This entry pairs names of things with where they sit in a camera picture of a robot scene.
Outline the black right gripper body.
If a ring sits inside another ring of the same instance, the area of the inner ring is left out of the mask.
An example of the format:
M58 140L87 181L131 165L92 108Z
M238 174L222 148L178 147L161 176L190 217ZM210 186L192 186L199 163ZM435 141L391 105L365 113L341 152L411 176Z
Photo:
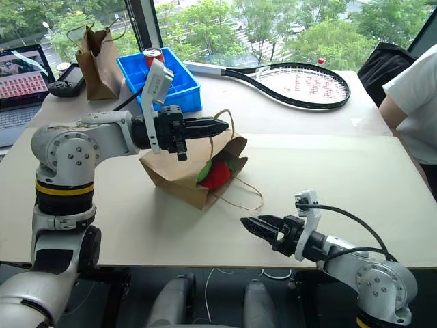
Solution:
M287 257L294 255L300 235L305 227L305 220L288 215L284 218L276 217L273 225L278 229L278 232L283 234L283 237L274 240L272 250Z

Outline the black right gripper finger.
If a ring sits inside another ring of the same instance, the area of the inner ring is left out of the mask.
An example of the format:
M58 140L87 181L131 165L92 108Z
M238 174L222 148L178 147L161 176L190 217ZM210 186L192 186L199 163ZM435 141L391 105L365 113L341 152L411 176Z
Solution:
M240 222L252 234L278 232L282 227L281 219L272 215L242 217Z
M246 227L247 231L256 237L267 241L270 245L277 244L278 230L276 228L267 228L264 226L252 225Z

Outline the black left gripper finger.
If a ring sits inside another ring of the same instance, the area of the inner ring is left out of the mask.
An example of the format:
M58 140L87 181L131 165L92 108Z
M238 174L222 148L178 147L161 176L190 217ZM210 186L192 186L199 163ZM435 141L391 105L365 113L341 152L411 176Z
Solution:
M206 118L184 118L185 128L190 131L225 131L229 124L213 117Z
M185 139L203 139L203 138L215 137L226 130L227 128L224 129L185 128L183 135Z

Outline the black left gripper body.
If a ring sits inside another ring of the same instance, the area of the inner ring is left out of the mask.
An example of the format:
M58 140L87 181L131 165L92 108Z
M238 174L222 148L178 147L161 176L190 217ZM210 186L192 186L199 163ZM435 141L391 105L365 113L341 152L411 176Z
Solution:
M178 161L187 160L184 118L177 105L161 107L155 118L158 144L161 150L176 154Z

